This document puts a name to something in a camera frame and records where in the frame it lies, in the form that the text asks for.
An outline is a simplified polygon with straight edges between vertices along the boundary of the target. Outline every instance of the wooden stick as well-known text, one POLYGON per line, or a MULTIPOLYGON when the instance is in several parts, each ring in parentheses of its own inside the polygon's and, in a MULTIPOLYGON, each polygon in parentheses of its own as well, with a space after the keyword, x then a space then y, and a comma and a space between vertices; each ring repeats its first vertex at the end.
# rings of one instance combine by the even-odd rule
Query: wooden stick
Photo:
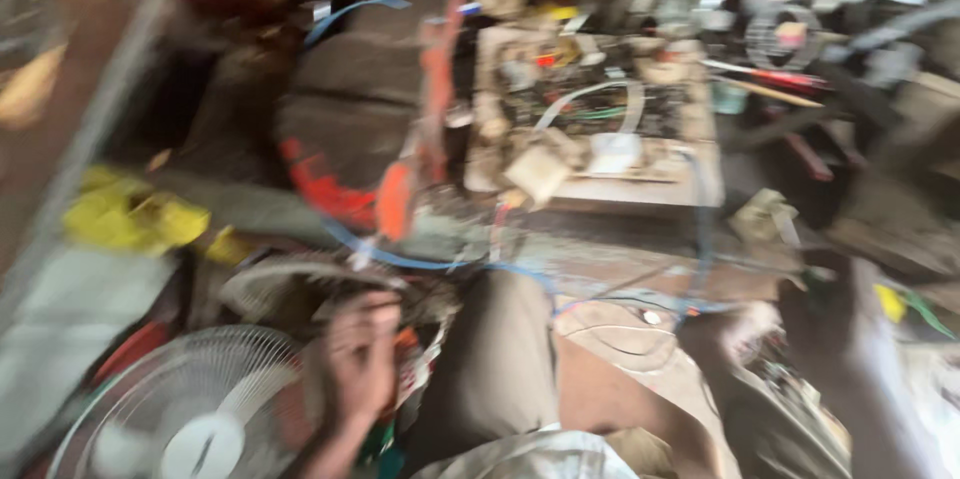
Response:
POLYGON ((730 78, 724 77, 724 76, 722 76, 722 75, 712 75, 712 76, 710 77, 710 79, 711 79, 711 80, 723 81, 723 82, 729 83, 729 84, 731 84, 731 85, 735 85, 735 86, 737 86, 737 87, 739 87, 739 88, 741 88, 741 89, 746 89, 747 91, 750 91, 751 93, 757 93, 758 95, 763 95, 764 97, 770 97, 771 99, 777 99, 778 101, 784 101, 785 103, 789 103, 789 104, 791 104, 791 105, 804 106, 804 107, 807 107, 807 108, 822 108, 822 107, 824 107, 824 105, 822 105, 820 102, 815 102, 815 101, 813 101, 813 100, 807 100, 806 98, 803 98, 803 97, 801 97, 801 96, 797 96, 797 95, 795 95, 795 94, 790 94, 789 92, 777 91, 776 89, 770 89, 769 87, 763 87, 762 85, 758 85, 758 84, 756 84, 756 83, 750 83, 750 82, 748 82, 748 81, 740 81, 740 80, 738 80, 738 79, 730 79, 730 78))

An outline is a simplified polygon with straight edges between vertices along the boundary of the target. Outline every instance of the white fan grille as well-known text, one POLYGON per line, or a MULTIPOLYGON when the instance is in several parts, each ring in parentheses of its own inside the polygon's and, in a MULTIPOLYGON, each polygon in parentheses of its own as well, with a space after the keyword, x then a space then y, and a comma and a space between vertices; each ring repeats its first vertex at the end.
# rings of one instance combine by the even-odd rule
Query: white fan grille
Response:
POLYGON ((57 450, 48 479, 160 477, 159 462, 174 435, 191 420, 218 412, 244 425, 243 452, 228 477, 275 477, 312 430, 298 351, 286 335, 254 325, 171 341, 125 370, 90 404, 57 450), (115 434, 118 428, 120 436, 104 436, 98 445, 104 430, 115 434), (147 446, 126 446, 141 435, 147 446), (107 451, 107 438, 123 443, 107 451), (143 458, 130 456, 140 449, 143 458), (105 459, 114 453, 131 461, 105 459))

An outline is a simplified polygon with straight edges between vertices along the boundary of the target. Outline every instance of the human hand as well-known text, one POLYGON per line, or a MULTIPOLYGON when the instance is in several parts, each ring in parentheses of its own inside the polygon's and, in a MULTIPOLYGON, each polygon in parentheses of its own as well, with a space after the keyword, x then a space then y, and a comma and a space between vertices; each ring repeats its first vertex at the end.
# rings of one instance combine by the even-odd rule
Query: human hand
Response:
POLYGON ((372 424, 394 394, 394 333, 401 318, 398 297, 370 291, 333 315, 326 353, 343 422, 372 424))
POLYGON ((789 280, 778 288, 788 352, 803 377, 826 399, 895 379, 892 328, 874 291, 877 266, 830 250, 805 252, 803 261, 835 273, 811 292, 789 280))

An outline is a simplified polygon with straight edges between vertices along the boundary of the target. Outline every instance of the white cloth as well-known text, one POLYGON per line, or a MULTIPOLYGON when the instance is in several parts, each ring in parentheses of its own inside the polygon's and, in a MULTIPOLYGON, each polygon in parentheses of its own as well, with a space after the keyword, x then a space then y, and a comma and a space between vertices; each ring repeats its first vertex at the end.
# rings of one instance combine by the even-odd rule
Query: white cloth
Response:
POLYGON ((411 479, 638 479, 602 436, 558 428, 485 443, 411 479))

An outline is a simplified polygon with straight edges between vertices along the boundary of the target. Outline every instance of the screwdriver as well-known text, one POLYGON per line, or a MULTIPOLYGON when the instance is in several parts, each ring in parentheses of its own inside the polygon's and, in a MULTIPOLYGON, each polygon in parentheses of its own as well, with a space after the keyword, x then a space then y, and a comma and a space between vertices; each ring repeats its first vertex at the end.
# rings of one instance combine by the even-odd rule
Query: screwdriver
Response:
POLYGON ((740 67, 722 61, 713 59, 701 59, 701 64, 714 69, 720 69, 728 72, 748 74, 759 81, 767 81, 774 85, 785 87, 794 87, 799 89, 828 89, 827 81, 822 77, 794 72, 781 72, 776 70, 765 70, 762 68, 740 67))

